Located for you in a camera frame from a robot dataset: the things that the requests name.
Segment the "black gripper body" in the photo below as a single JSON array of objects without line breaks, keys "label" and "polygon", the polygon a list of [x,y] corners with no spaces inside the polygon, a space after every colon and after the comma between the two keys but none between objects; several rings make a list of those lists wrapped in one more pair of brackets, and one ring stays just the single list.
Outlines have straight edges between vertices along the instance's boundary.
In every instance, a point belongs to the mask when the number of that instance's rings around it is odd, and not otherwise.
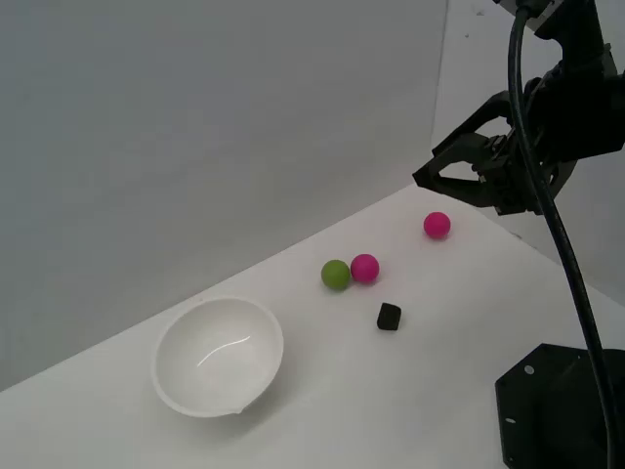
[{"label": "black gripper body", "polygon": [[[567,70],[559,62],[541,78],[530,80],[523,101],[529,140],[552,196],[562,190],[581,159],[624,147],[624,75],[611,51],[585,67]],[[479,125],[502,117],[510,126],[504,136],[481,146],[485,155],[472,164],[477,194],[472,204],[493,207],[501,216],[542,213],[521,155],[521,132],[513,122],[509,94],[491,96],[478,110]]]}]

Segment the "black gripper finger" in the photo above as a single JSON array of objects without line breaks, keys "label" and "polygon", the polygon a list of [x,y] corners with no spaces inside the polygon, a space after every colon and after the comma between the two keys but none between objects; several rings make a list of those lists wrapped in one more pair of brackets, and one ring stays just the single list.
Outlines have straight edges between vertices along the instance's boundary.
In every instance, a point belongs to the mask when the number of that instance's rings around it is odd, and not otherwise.
[{"label": "black gripper finger", "polygon": [[493,154],[492,145],[498,136],[485,137],[479,129],[498,118],[503,118],[512,127],[509,93],[499,92],[491,96],[465,121],[444,138],[433,150],[433,165],[450,165],[466,162],[481,164]]},{"label": "black gripper finger", "polygon": [[451,197],[477,208],[494,207],[494,199],[489,193],[487,184],[478,180],[448,178],[440,175],[444,168],[457,162],[463,162],[463,159],[434,157],[414,172],[412,177],[419,188]]}]

